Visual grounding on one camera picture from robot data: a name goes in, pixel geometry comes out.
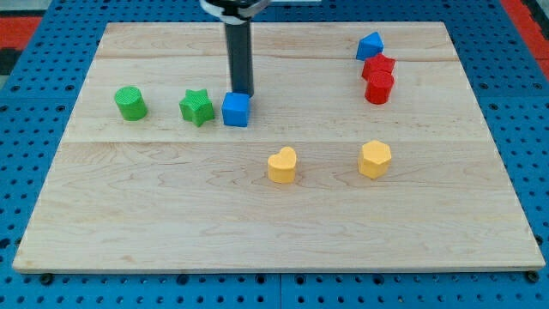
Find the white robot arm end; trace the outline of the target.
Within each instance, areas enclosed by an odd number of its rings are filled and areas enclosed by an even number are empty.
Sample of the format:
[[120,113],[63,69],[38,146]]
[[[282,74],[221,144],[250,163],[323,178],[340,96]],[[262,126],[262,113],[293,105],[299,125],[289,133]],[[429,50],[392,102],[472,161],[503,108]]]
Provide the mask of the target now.
[[200,0],[201,8],[229,25],[241,25],[266,9],[270,0]]

